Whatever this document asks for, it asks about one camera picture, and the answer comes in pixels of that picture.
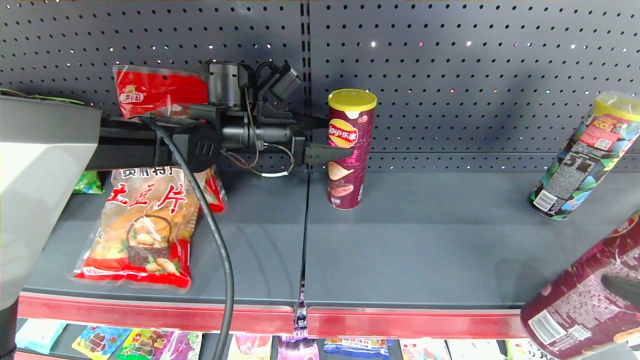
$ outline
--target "barcode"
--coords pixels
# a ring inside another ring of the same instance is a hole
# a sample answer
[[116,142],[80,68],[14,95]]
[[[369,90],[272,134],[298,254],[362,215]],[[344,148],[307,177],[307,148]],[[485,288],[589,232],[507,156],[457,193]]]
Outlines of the barcode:
[[596,143],[596,147],[602,150],[609,150],[609,147],[611,146],[612,143],[613,143],[612,141],[601,138],[601,139],[598,139],[598,142]]
[[529,326],[543,344],[548,345],[566,334],[566,331],[549,315],[547,310],[529,320]]
[[591,336],[591,332],[580,325],[576,325],[569,329],[569,332],[580,340],[584,340]]
[[548,211],[556,202],[558,198],[548,193],[546,190],[542,190],[540,195],[534,200],[533,204],[539,207],[542,211]]

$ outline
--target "basket image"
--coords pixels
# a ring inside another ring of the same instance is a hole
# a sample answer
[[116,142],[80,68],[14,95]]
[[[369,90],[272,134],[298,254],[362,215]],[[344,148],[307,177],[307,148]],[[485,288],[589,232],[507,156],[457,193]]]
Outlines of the basket image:
[[[146,229],[139,233],[137,229]],[[160,239],[157,238],[158,233],[162,234]],[[168,258],[169,247],[168,239],[172,233],[171,222],[164,217],[157,215],[142,215],[131,223],[127,230],[127,259],[129,263],[134,266],[144,267],[149,264],[149,257],[156,258]],[[142,239],[153,239],[154,244],[138,243]]]

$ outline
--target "qr code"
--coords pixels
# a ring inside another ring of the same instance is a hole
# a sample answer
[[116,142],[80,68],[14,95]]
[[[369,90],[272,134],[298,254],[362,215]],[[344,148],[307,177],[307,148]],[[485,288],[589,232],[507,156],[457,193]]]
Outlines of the qr code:
[[580,325],[576,325],[569,329],[569,332],[580,340],[584,340],[591,336],[591,332]]
[[609,150],[609,147],[611,146],[612,143],[613,143],[612,141],[601,138],[601,139],[598,139],[598,142],[596,143],[595,147],[602,150]]

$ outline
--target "red shelf edge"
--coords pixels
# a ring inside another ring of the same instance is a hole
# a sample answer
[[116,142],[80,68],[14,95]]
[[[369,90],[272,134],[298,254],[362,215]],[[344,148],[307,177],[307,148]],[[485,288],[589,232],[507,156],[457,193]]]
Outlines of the red shelf edge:
[[[222,304],[117,301],[22,292],[18,317],[87,325],[218,332],[223,311]],[[292,334],[293,308],[236,305],[231,331]]]
[[526,338],[519,310],[307,309],[310,338]]

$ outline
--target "lay's logo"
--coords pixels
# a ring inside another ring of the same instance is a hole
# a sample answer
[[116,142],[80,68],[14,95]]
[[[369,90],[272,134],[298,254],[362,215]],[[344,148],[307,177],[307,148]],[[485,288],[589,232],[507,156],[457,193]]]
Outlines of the lay's logo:
[[358,141],[358,129],[341,119],[329,121],[329,139],[338,147],[352,147]]

